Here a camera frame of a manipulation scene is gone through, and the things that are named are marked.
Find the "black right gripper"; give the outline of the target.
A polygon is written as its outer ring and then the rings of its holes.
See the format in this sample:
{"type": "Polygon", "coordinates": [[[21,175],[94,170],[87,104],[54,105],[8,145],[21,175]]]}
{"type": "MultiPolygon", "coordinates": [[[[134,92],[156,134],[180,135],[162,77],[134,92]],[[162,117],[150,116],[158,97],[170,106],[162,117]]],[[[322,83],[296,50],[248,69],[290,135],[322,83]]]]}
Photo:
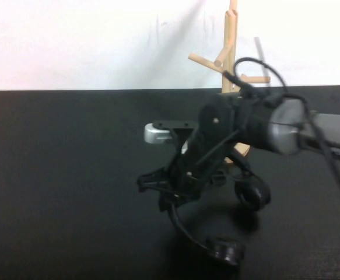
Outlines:
{"type": "Polygon", "coordinates": [[[185,142],[187,149],[168,166],[168,175],[164,168],[140,175],[138,191],[157,191],[160,212],[198,200],[205,190],[226,184],[227,174],[222,167],[233,140],[234,132],[196,128],[185,142]]]}

